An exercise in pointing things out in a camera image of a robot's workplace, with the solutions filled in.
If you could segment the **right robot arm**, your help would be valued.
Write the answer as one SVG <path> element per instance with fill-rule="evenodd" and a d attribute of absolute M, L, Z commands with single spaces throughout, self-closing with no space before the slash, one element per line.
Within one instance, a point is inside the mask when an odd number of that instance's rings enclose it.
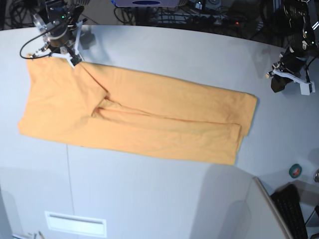
<path fill-rule="evenodd" d="M 34 25 L 42 34 L 45 49 L 67 54 L 75 43 L 79 17 L 87 1 L 40 0 L 39 11 L 32 16 Z"/>

